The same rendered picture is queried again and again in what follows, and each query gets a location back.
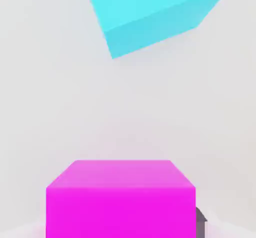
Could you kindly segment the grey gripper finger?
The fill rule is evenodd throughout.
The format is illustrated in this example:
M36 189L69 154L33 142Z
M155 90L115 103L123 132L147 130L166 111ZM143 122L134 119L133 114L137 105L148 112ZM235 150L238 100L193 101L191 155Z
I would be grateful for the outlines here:
M209 223L198 207L196 207L196 238L220 238L218 227Z

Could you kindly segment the small magenta cube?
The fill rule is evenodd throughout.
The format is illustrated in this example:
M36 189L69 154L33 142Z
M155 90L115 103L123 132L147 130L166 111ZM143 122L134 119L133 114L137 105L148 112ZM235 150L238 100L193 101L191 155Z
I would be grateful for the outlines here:
M196 238L196 188L169 160L77 160L46 188L45 238Z

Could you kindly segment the small cyan cube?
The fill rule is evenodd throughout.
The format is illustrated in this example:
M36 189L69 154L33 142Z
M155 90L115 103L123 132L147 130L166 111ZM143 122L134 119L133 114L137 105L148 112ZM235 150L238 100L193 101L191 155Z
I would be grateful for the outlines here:
M196 28L219 0L90 0L113 59Z

